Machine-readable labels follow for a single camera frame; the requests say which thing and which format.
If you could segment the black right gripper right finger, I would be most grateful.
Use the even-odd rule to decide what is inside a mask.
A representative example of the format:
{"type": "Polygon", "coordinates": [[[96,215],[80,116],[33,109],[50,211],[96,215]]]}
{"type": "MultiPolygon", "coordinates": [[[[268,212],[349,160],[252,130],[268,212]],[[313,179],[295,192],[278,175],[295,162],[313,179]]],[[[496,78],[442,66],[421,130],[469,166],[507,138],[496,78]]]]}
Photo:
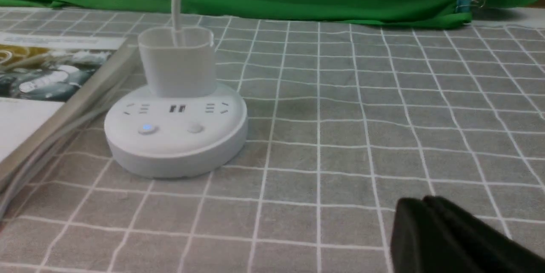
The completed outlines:
{"type": "Polygon", "coordinates": [[[543,273],[544,258],[516,243],[442,196],[423,201],[443,220],[453,237],[485,273],[543,273]]]}

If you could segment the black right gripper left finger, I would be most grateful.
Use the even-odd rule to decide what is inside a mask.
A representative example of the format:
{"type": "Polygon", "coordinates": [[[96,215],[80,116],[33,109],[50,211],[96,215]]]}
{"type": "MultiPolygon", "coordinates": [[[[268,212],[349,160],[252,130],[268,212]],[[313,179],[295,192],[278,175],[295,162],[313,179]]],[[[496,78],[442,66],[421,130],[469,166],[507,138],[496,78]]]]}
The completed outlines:
{"type": "Polygon", "coordinates": [[[390,242],[395,273],[480,273],[446,226],[424,202],[397,201],[390,242]]]}

